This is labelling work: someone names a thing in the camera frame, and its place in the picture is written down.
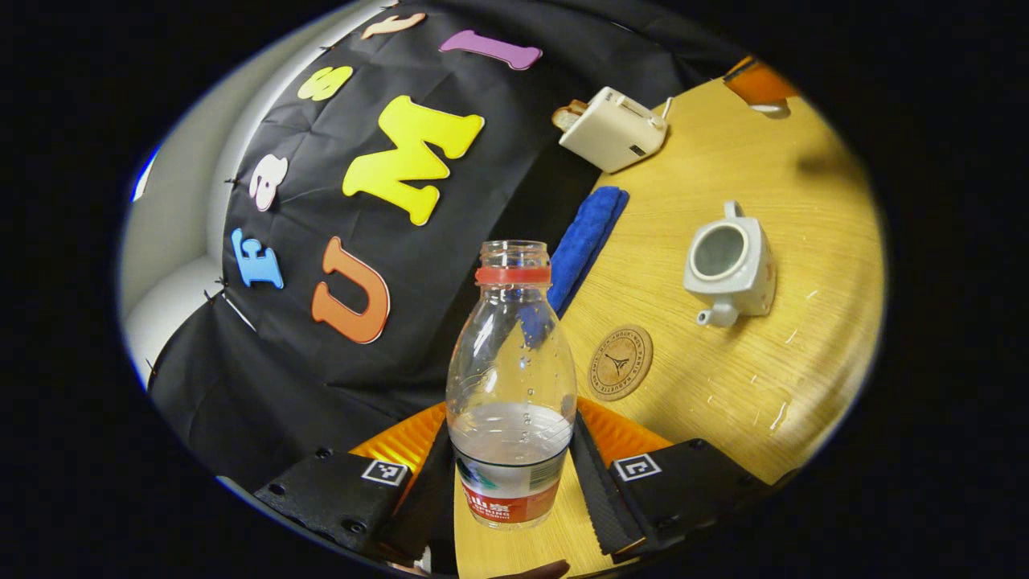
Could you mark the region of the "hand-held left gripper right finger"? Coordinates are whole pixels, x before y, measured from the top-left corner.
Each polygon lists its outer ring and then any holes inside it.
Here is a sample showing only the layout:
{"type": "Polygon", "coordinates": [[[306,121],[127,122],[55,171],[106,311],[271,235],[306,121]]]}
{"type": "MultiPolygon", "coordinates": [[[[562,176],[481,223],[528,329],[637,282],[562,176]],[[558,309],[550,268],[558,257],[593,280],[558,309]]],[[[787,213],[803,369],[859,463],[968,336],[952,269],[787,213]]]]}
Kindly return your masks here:
{"type": "Polygon", "coordinates": [[[571,458],[601,551],[613,563],[662,551],[731,518],[793,473],[765,483],[702,437],[673,443],[578,398],[571,458]]]}

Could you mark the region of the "clear plastic water bottle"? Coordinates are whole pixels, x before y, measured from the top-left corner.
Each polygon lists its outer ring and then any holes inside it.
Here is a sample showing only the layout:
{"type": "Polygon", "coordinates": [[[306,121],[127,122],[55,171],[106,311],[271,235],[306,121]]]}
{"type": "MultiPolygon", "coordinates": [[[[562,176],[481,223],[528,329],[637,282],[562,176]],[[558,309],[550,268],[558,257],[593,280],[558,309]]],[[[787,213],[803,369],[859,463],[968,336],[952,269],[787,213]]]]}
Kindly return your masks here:
{"type": "Polygon", "coordinates": [[[547,246],[492,240],[449,361],[445,411],[471,515],[495,530],[547,519],[576,425],[576,364],[548,301],[547,246]]]}

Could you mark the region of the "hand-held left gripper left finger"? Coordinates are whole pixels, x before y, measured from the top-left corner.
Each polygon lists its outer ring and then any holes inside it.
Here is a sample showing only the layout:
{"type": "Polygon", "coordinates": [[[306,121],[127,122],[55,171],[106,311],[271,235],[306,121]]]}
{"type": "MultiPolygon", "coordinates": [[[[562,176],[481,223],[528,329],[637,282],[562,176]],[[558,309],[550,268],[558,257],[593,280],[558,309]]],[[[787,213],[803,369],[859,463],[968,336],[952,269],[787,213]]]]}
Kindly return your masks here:
{"type": "Polygon", "coordinates": [[[453,538],[447,406],[427,407],[352,450],[321,447],[255,498],[357,556],[415,563],[433,540],[453,538]]]}

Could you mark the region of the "toast slice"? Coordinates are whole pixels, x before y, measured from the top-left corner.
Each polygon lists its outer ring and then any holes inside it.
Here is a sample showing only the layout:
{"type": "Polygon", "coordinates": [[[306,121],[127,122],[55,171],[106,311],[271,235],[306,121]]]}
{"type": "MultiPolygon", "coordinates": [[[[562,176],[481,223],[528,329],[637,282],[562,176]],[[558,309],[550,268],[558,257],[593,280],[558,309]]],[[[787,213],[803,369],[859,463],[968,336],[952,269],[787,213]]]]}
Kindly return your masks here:
{"type": "Polygon", "coordinates": [[[562,133],[567,133],[586,114],[588,103],[573,99],[571,103],[560,107],[551,115],[551,123],[562,133]]]}

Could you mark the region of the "white toaster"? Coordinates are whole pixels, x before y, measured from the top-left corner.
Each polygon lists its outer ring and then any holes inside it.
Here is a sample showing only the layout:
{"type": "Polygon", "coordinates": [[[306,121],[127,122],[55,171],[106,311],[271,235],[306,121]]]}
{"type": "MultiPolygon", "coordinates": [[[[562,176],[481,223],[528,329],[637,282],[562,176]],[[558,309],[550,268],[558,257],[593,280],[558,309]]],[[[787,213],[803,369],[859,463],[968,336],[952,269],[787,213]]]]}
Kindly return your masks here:
{"type": "Polygon", "coordinates": [[[664,146],[668,110],[654,113],[611,87],[598,91],[587,103],[586,114],[562,133],[559,144],[608,175],[651,157],[664,146]]]}

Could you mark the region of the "blue folded towel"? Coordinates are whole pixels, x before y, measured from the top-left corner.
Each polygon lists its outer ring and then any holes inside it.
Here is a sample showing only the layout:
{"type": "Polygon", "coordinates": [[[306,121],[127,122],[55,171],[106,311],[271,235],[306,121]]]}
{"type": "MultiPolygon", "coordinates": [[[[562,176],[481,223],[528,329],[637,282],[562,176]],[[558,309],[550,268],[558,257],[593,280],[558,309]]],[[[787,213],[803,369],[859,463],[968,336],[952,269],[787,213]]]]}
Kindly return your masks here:
{"type": "Polygon", "coordinates": [[[578,207],[576,217],[551,257],[547,299],[559,318],[571,305],[592,264],[613,233],[629,198],[631,195],[624,188],[599,187],[578,207]]]}

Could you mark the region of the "round brown coaster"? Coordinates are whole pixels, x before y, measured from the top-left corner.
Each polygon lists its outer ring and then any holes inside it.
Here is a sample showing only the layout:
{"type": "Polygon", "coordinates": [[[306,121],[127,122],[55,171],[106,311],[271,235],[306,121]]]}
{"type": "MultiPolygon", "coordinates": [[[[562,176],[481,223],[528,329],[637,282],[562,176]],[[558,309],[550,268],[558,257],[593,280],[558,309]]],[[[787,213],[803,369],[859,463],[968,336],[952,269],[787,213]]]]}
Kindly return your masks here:
{"type": "Polygon", "coordinates": [[[598,400],[622,400],[647,377],[653,367],[654,343],[639,325],[615,327],[598,345],[589,360],[587,384],[598,400]]]}

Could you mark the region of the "white ceramic teacup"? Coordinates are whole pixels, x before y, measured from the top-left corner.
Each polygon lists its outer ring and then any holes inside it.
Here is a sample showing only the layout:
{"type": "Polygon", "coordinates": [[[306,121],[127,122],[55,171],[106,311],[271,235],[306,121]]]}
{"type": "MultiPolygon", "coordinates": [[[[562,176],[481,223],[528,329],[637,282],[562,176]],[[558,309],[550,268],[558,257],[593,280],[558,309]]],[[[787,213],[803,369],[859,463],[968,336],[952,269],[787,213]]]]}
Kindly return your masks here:
{"type": "Polygon", "coordinates": [[[695,318],[700,326],[729,327],[771,311],[777,272],[769,238],[735,200],[724,202],[723,219],[691,237],[683,287],[705,305],[695,318]]]}

